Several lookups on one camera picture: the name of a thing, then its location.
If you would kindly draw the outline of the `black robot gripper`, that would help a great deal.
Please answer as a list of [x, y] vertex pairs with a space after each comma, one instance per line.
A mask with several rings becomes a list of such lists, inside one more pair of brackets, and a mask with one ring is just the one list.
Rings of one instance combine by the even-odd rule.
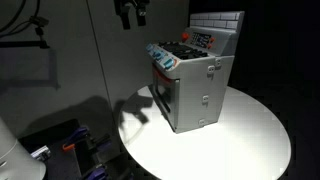
[[149, 4], [149, 0], [114, 0], [115, 10], [121, 17], [124, 30], [131, 28], [129, 16], [127, 12], [132, 6], [136, 10], [136, 18], [139, 26], [146, 25], [146, 6]]

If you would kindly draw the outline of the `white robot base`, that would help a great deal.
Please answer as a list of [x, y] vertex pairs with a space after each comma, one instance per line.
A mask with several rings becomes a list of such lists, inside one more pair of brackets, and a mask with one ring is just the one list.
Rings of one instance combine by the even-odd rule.
[[43, 180], [46, 166], [34, 159], [0, 119], [0, 180]]

